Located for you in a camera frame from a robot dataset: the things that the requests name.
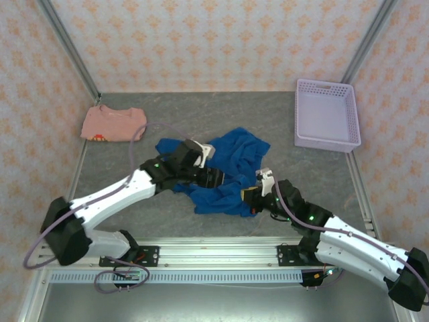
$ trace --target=wall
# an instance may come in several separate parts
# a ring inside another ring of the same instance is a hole
[[[402,0],[355,81],[356,154],[384,240],[429,254],[429,6]]]
[[[49,202],[67,192],[92,99],[34,0],[0,1],[0,320],[16,321],[21,268]]]
[[[339,82],[382,0],[54,0],[99,91]]]

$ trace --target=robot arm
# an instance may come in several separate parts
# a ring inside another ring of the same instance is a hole
[[[383,288],[392,300],[403,307],[420,311],[426,291],[404,262],[428,284],[429,261],[423,251],[413,248],[407,252],[362,233],[330,211],[305,201],[288,180],[278,182],[279,196],[273,174],[268,168],[257,171],[256,175],[261,185],[243,190],[241,197],[254,212],[268,209],[290,221],[280,201],[282,198],[295,217],[291,221],[292,227],[303,236],[294,254],[289,254],[291,259],[295,256],[307,265],[329,263],[344,268]],[[308,225],[322,229],[311,229]]]
[[[62,197],[52,201],[42,231],[66,212],[76,209],[45,237],[56,259],[61,265],[73,264],[83,256],[110,256],[134,261],[139,255],[139,246],[127,231],[110,233],[95,230],[95,227],[133,203],[173,189],[178,183],[194,183],[206,188],[219,186],[223,183],[223,173],[206,167],[206,160],[214,152],[210,145],[185,140],[174,153],[143,163],[134,171],[131,180],[124,178],[70,202]],[[101,197],[103,201],[90,203]]]

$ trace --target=pink t-shirt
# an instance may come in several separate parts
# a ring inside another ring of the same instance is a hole
[[[142,109],[115,110],[106,105],[91,107],[83,122],[81,137],[94,141],[131,141],[135,131],[146,124]],[[136,141],[141,139],[145,128],[139,131]]]

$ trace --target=purple basket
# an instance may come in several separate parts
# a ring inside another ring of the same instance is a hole
[[[353,86],[298,79],[295,145],[346,153],[361,145]]]

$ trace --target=gray floor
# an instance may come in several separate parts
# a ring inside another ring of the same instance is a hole
[[[40,322],[395,322],[387,295],[346,273],[318,291],[276,284],[252,288],[146,284],[131,292],[100,294],[91,284],[49,286]]]
[[[345,155],[294,146],[294,93],[143,93],[106,94],[101,103],[114,109],[139,107],[148,121],[172,124],[199,142],[244,127],[271,144],[263,167],[287,178],[303,197],[364,230]],[[161,138],[179,138],[154,126],[135,145],[137,164],[158,155]],[[129,173],[128,143],[89,142],[75,197],[104,188]],[[140,201],[100,224],[99,229],[128,230],[134,237],[297,236],[289,224],[261,213],[255,218],[197,215],[191,200],[163,192]]]

